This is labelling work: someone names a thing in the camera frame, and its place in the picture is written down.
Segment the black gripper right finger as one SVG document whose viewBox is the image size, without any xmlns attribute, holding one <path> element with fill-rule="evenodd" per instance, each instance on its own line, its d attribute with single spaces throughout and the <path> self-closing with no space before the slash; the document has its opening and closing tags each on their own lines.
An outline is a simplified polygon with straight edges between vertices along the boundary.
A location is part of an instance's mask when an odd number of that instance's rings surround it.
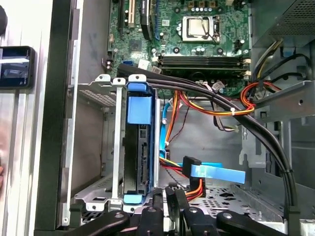
<svg viewBox="0 0 315 236">
<path fill-rule="evenodd" d="M 229 236 L 283 236 L 284 233 L 256 222 L 249 216 L 226 210 L 217 214 L 215 221 L 202 209 L 192 207 L 182 189 L 165 188 L 168 214 L 177 232 L 184 236 L 190 230 L 193 236 L 219 236 L 224 231 Z"/>
</svg>

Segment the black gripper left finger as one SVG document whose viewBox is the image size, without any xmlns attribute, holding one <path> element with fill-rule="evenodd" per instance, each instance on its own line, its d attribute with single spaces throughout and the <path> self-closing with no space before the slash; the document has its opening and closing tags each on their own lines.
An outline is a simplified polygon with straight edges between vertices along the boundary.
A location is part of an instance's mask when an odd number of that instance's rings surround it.
<svg viewBox="0 0 315 236">
<path fill-rule="evenodd" d="M 130 215 L 122 210 L 107 212 L 97 219 L 70 231 L 71 236 L 162 236 L 163 194 L 161 188 L 153 191 L 150 206 Z"/>
</svg>

